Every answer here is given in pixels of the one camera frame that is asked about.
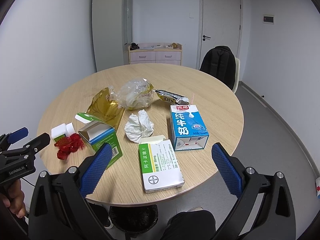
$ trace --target shoe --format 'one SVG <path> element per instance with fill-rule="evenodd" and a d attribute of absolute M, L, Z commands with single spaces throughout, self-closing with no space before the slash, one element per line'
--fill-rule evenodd
<path fill-rule="evenodd" d="M 111 219 L 109 217 L 109 213 L 105 207 L 103 207 L 102 205 L 93 204 L 90 202 L 89 202 L 89 206 L 91 207 L 92 211 L 97 216 L 97 218 L 99 219 L 100 223 L 106 229 L 110 229 L 113 227 L 113 223 L 111 222 Z"/>
<path fill-rule="evenodd" d="M 191 208 L 190 210 L 188 210 L 187 212 L 192 212 L 192 211 L 200 211 L 203 210 L 202 207 L 195 207 L 195 208 Z"/>

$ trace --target round wooden table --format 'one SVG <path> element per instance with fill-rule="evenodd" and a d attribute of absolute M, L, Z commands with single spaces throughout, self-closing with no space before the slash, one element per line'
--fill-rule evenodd
<path fill-rule="evenodd" d="M 203 150 L 177 151 L 176 156 L 185 179 L 183 187 L 156 193 L 144 192 L 141 179 L 138 144 L 126 137 L 124 125 L 131 113 L 124 111 L 117 137 L 123 156 L 108 168 L 93 194 L 87 199 L 114 206 L 143 206 L 176 197 L 198 186 L 217 172 L 211 158 L 211 147 L 220 142 L 231 155 L 236 149 L 243 130 L 243 112 L 237 97 L 218 79 L 188 67 L 169 64 L 134 64 L 103 70 L 68 87 L 47 108 L 39 123 L 37 134 L 51 134 L 51 129 L 62 123 L 73 122 L 75 130 L 84 126 L 75 119 L 78 112 L 85 112 L 93 96 L 101 89 L 113 86 L 115 91 L 133 78 L 143 77 L 155 89 L 167 90 L 188 97 L 194 93 L 195 104 L 209 131 L 209 139 Z M 150 120 L 155 124 L 155 135 L 171 138 L 170 104 L 161 101 L 156 93 L 151 106 L 146 107 Z M 67 160 L 57 159 L 54 141 L 40 152 L 44 165 L 52 174 L 63 173 L 70 166 L 79 166 L 93 155 L 85 147 L 71 153 Z"/>

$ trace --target door handle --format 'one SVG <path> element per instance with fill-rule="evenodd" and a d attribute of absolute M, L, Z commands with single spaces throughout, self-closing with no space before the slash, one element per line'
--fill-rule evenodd
<path fill-rule="evenodd" d="M 208 36 L 205 36 L 205 35 L 203 35 L 203 41 L 205 41 L 205 38 L 209 38 L 209 39 L 211 39 L 211 37 L 208 37 Z"/>

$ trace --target dresser drawer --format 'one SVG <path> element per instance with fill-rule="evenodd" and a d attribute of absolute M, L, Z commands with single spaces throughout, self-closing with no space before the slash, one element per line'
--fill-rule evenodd
<path fill-rule="evenodd" d="M 156 63 L 155 60 L 141 60 L 141 61 L 132 61 L 131 64 L 140 64 L 140 63 Z"/>
<path fill-rule="evenodd" d="M 156 51 L 156 60 L 181 60 L 180 51 Z"/>
<path fill-rule="evenodd" d="M 180 65 L 180 60 L 156 60 L 156 63 L 165 63 L 165 64 L 173 64 Z"/>
<path fill-rule="evenodd" d="M 141 52 L 131 52 L 131 61 L 141 61 L 141 60 L 156 60 L 155 51 L 141 51 Z"/>

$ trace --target snack wrapper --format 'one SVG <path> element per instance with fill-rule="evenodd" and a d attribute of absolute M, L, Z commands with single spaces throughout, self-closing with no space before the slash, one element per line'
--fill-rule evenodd
<path fill-rule="evenodd" d="M 189 105 L 189 99 L 187 97 L 177 95 L 165 90 L 156 90 L 155 91 L 158 95 L 158 97 L 162 101 L 167 101 L 171 104 L 177 104 L 177 105 Z"/>
<path fill-rule="evenodd" d="M 87 113 L 98 117 L 117 131 L 124 108 L 119 106 L 116 99 L 117 94 L 112 86 L 104 88 L 93 97 Z"/>
<path fill-rule="evenodd" d="M 317 197 L 320 198 L 320 177 L 316 179 Z"/>

